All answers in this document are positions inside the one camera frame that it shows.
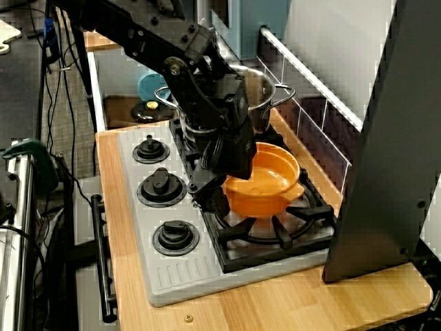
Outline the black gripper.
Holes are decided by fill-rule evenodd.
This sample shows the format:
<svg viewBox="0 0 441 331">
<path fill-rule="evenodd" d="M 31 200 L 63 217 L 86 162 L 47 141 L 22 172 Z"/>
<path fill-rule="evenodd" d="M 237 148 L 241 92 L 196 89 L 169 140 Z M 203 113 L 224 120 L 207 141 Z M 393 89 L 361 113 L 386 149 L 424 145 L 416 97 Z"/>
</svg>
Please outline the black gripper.
<svg viewBox="0 0 441 331">
<path fill-rule="evenodd" d="M 188 190 L 202 212 L 225 217 L 230 213 L 227 195 L 220 187 L 227 177 L 249 179 L 256 141 L 252 122 L 239 130 L 217 130 L 195 138 L 200 158 L 190 177 Z"/>
</svg>

